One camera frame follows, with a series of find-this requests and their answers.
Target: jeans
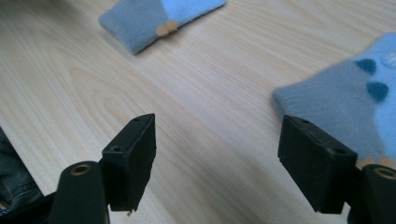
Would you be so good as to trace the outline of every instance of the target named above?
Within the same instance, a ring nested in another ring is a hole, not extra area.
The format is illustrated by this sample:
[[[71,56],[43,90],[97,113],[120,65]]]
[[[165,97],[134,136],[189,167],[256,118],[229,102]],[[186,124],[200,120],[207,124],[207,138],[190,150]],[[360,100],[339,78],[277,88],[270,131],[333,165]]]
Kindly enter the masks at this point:
[[[0,128],[0,200],[12,212],[43,197],[14,147]]]

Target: screw hole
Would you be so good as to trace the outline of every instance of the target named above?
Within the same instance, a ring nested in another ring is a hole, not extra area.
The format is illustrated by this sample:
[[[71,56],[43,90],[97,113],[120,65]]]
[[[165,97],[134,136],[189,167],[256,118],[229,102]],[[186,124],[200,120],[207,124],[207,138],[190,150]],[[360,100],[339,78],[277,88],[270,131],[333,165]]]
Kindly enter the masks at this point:
[[[396,180],[396,173],[391,170],[378,167],[375,169],[375,172],[386,179]]]
[[[91,166],[87,164],[81,164],[79,166],[73,167],[70,171],[71,175],[85,175],[91,170]]]
[[[111,150],[115,151],[115,152],[120,152],[121,148],[119,146],[114,146],[114,147],[111,148]]]

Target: wooden table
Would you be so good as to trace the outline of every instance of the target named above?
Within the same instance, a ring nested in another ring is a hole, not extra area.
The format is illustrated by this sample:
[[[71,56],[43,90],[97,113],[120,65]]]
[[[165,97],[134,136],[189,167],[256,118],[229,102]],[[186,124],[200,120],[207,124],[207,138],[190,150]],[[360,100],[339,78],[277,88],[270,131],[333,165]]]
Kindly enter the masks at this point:
[[[278,161],[270,94],[394,31],[395,1],[229,0],[137,55],[97,22],[116,2],[0,1],[0,125],[44,194],[155,113],[148,188],[112,223],[346,223]]]

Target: light blue sock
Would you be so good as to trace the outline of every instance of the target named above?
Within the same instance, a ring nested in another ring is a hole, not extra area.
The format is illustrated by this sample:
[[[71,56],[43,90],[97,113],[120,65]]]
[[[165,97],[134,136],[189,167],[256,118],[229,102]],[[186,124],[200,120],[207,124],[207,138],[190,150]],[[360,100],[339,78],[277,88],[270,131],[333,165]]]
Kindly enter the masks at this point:
[[[383,35],[355,62],[370,75],[366,89],[376,103],[375,126],[396,161],[396,33]]]
[[[308,80],[274,90],[277,114],[307,119],[359,154],[396,161],[396,33]]]
[[[125,48],[137,53],[224,4],[225,0],[120,0],[99,22]]]

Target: cloth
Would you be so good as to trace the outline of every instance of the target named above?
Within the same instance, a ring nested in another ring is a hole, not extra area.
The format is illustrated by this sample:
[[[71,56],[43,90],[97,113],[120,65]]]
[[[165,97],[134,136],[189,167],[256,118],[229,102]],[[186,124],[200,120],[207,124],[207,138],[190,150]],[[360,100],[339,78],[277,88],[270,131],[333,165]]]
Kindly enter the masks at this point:
[[[174,32],[225,0],[120,0],[99,23],[132,53]]]
[[[359,154],[396,161],[396,33],[272,94],[277,114],[310,120]]]
[[[13,212],[44,197],[37,184],[0,128],[0,199]]]

